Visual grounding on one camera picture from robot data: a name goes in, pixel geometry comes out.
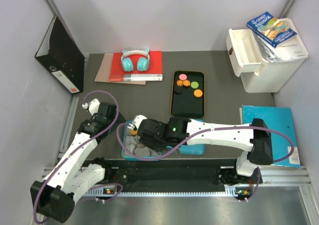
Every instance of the cat ear headphones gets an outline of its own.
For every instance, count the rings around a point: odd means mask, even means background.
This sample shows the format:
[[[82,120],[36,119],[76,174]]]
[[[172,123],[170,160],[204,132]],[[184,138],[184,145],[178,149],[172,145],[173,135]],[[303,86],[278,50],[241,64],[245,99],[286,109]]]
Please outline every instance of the cat ear headphones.
[[[145,57],[141,57],[138,60],[138,64],[137,64],[137,69],[138,71],[147,71],[149,69],[150,66],[150,55],[149,55],[149,49],[143,49],[143,50],[122,50],[122,57],[121,57],[121,64],[122,64],[122,68],[125,72],[131,72],[133,71],[134,67],[133,67],[133,63],[131,61],[130,58],[128,58],[128,56],[133,55],[133,54],[140,54],[143,55]]]

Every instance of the gray tabletop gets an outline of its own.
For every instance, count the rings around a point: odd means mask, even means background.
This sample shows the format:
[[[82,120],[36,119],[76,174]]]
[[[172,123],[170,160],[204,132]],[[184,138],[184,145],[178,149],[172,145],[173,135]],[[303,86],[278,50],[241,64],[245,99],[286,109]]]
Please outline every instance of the gray tabletop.
[[[201,71],[205,74],[205,116],[203,120],[218,124],[240,124],[239,108],[242,105],[276,106],[270,93],[247,93],[241,79],[234,75],[226,51],[183,51],[163,52],[163,81],[150,81],[146,85],[94,82],[104,54],[90,54],[84,76],[84,91],[79,95],[69,144],[72,142],[79,125],[89,114],[81,107],[84,96],[92,90],[106,90],[117,99],[120,112],[126,120],[143,114],[148,118],[166,122],[170,118],[170,99],[173,74],[177,70]],[[91,95],[89,101],[112,102],[105,94]],[[115,133],[101,141],[88,159],[104,157],[123,159],[122,148]],[[236,158],[241,150],[218,145],[205,145],[203,155],[172,154],[171,158]]]

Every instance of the orange cookie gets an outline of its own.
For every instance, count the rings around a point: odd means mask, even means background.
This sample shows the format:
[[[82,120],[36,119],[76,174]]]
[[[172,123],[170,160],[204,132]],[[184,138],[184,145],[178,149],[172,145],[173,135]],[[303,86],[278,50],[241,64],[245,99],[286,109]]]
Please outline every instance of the orange cookie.
[[[176,84],[177,84],[178,86],[183,86],[183,81],[182,81],[182,80],[178,80],[178,81],[176,82]]]
[[[133,135],[133,136],[135,136],[135,135],[137,135],[138,134],[138,131],[137,130],[130,130],[130,134],[131,135]]]
[[[201,91],[200,89],[196,89],[196,90],[194,91],[194,96],[195,96],[196,98],[200,98],[201,96],[203,96],[203,91]]]
[[[189,80],[184,80],[183,81],[183,85],[186,86],[186,87],[189,87],[190,86],[190,81]]]

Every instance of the book cover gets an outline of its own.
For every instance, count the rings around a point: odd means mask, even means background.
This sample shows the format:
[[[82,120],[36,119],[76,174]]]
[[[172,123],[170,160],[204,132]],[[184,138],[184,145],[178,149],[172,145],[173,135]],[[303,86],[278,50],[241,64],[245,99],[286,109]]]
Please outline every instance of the book cover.
[[[269,12],[247,22],[247,27],[274,48],[297,34]]]
[[[242,123],[251,123],[254,118],[263,119],[268,128],[287,135],[294,143],[295,150],[288,158],[273,165],[300,168],[297,140],[293,115],[290,108],[242,106],[240,108]],[[271,134],[274,160],[287,155],[290,150],[289,142],[277,134]]]
[[[134,54],[130,59],[134,65],[132,72],[125,72],[121,65],[122,53],[114,53],[110,72],[110,82],[116,81],[160,81],[163,80],[163,65],[161,51],[150,51],[150,67],[147,71],[137,70],[137,62],[141,55]]]

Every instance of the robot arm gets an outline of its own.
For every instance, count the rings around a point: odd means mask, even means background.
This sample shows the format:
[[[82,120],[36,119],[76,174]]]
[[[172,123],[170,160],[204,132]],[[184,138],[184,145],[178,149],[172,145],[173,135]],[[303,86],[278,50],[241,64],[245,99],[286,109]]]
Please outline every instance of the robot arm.
[[[92,100],[89,104],[84,104],[83,108],[91,113],[92,118],[81,123],[72,144],[56,167],[63,161],[67,161],[58,171],[53,169],[42,182],[35,181],[30,189],[32,203],[34,205],[35,198],[44,181],[46,181],[52,173],[55,173],[48,181],[40,196],[37,212],[48,218],[58,220],[61,223],[65,222],[70,217],[79,199],[93,185],[103,180],[105,177],[105,168],[98,164],[90,164],[88,169],[76,176],[83,162],[102,139],[116,129],[119,123],[125,121],[122,115],[119,114],[117,122],[109,131],[86,143],[79,150],[74,152],[78,146],[106,129],[112,123],[116,115],[115,105],[104,102],[100,103],[97,99]]]
[[[210,129],[210,132],[189,139],[187,145],[222,145],[243,150],[236,162],[236,172],[238,175],[250,177],[259,165],[270,165],[274,161],[271,134],[253,129],[240,130],[240,127],[250,125],[267,127],[262,119],[254,119],[252,124],[223,125],[173,117],[165,124],[138,115],[129,128],[138,131],[141,143],[158,152],[166,149],[167,146],[175,147],[195,132]],[[225,127],[238,127],[238,130],[218,131],[218,128]]]

